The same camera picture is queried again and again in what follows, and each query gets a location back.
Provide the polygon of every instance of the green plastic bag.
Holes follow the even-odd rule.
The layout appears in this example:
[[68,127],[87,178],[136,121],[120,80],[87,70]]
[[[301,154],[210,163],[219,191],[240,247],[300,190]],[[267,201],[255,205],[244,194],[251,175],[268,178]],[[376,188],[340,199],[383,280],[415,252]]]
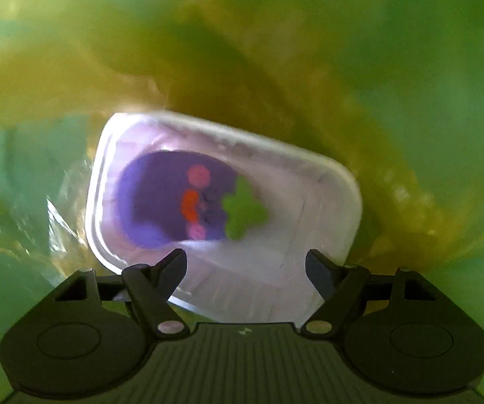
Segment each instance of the green plastic bag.
[[349,260],[424,271],[484,327],[484,0],[0,0],[0,337],[102,271],[98,134],[152,107],[338,159],[364,198]]

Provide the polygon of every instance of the pink circle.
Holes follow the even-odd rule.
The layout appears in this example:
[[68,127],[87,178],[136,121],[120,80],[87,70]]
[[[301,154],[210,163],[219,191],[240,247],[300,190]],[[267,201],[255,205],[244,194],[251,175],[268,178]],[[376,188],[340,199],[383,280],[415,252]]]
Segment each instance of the pink circle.
[[206,228],[199,224],[189,224],[187,225],[187,236],[192,240],[204,240]]
[[186,175],[187,181],[195,188],[203,189],[210,185],[210,170],[204,165],[192,165]]

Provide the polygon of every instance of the screw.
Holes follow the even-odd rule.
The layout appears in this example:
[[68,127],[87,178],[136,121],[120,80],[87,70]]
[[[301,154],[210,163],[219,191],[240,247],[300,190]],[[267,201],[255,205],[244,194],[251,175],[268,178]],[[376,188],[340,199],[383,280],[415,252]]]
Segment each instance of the screw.
[[163,334],[178,334],[184,331],[184,324],[180,321],[165,321],[158,325],[158,331]]
[[332,328],[332,324],[326,321],[311,321],[305,325],[305,329],[311,334],[327,334]]

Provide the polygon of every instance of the white plastic container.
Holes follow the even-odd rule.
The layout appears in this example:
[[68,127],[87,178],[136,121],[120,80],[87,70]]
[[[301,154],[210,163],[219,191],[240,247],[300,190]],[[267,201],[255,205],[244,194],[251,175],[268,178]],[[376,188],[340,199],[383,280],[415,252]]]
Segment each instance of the white plastic container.
[[[240,241],[183,241],[157,250],[132,245],[117,222],[115,191],[136,157],[158,150],[213,156],[248,178],[269,212]],[[111,271],[155,264],[176,247],[188,271],[170,301],[219,322],[294,322],[322,303],[305,276],[315,248],[343,264],[361,218],[361,197],[345,167],[252,133],[172,112],[118,113],[100,137],[87,198],[89,246]]]

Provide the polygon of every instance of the green star-shaped toy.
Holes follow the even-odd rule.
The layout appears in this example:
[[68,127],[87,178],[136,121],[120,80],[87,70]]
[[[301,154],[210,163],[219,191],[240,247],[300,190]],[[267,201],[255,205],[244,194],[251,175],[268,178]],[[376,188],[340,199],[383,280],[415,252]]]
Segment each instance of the green star-shaped toy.
[[268,221],[268,211],[253,197],[251,185],[243,176],[237,177],[234,194],[226,195],[221,206],[229,217],[225,234],[230,240],[240,240],[248,227]]

